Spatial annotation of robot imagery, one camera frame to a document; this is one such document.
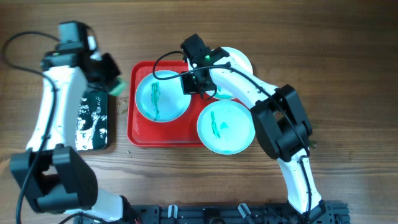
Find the green yellow sponge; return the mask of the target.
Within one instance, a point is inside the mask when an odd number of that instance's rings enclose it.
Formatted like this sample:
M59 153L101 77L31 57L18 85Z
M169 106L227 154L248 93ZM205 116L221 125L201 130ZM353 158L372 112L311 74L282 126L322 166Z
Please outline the green yellow sponge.
M119 96L126 88L126 82L122 78L115 78L108 85L108 94L112 96Z

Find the white plate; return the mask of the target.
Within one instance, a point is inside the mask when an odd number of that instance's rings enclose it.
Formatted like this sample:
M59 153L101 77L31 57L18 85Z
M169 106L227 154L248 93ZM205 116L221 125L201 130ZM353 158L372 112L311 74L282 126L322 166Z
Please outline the white plate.
M241 51L232 47L218 47L211 50L209 47L194 46L190 49L185 47L183 52L185 53L189 72L195 71L197 68L214 65L217 60L222 59L225 56L229 56L242 66L245 71L249 72L251 75L253 74L253 68L248 57ZM219 85L216 85L215 91L206 91L200 96L206 100L210 98L216 98L217 100L235 99L230 91Z
M191 96L184 95L181 78L171 70L160 70L144 77L136 88L135 105L143 117L157 123L171 122L186 112Z
M233 155L250 146L255 130L251 113L244 105L221 100L202 110L197 120L197 134L212 152Z

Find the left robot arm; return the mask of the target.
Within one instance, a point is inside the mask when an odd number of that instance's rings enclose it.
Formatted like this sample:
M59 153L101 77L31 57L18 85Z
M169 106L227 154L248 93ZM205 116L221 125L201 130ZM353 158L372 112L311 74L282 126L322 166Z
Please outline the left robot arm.
M10 170L36 213L98 223L139 223L127 199L98 187L91 167L75 148L76 124L86 92L119 95L126 86L110 54L100 54L90 26L62 22L57 45L41 61L43 95L34 133L26 150L14 154Z

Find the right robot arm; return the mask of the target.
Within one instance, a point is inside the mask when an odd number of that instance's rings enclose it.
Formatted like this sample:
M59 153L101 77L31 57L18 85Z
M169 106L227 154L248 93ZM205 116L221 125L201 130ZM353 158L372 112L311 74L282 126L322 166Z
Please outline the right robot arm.
M255 77L225 49L207 47L198 34L186 38L180 48L189 64L183 92L203 93L220 86L242 102L251 113L259 145L280 165L288 202L300 215L315 212L322 196L309 163L312 126L296 90Z

